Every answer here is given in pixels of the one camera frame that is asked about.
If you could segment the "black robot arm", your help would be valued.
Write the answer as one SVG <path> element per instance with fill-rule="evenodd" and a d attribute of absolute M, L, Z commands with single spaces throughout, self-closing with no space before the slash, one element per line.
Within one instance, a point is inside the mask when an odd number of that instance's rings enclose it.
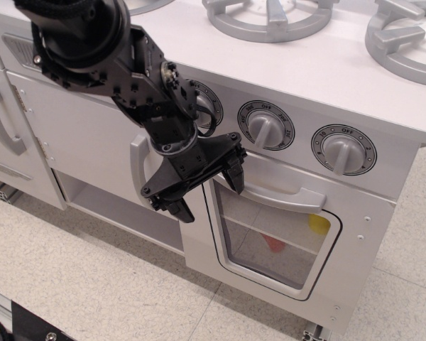
<path fill-rule="evenodd" d="M 244 190 L 246 151 L 238 133 L 202 133 L 196 121 L 195 84 L 140 26 L 123 1 L 16 1 L 31 20 L 35 63 L 47 78 L 72 91 L 101 95 L 144 128 L 163 161 L 140 186 L 153 209 L 194 220 L 186 193 L 222 174 L 236 193 Z"/>

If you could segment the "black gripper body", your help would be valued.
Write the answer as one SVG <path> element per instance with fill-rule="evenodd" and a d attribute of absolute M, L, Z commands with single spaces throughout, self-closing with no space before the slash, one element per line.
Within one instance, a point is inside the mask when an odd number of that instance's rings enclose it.
<path fill-rule="evenodd" d="M 234 159 L 241 165 L 246 149 L 237 132 L 219 136 L 171 136 L 168 132 L 150 134 L 152 147 L 163 157 L 159 169 L 141 189 L 155 210 L 167 210 L 166 202 L 181 199 L 186 193 L 222 173 Z"/>

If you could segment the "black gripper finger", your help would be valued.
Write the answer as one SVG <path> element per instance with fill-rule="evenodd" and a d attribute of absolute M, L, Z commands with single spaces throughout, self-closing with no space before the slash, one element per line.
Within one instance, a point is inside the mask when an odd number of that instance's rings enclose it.
<path fill-rule="evenodd" d="M 240 195 L 244 190 L 244 170 L 240 160 L 229 161 L 222 171 L 222 175 L 229 187 Z"/>
<path fill-rule="evenodd" d="M 165 206 L 167 211 L 181 222 L 192 223 L 195 221 L 194 215 L 183 198 L 167 201 Z"/>

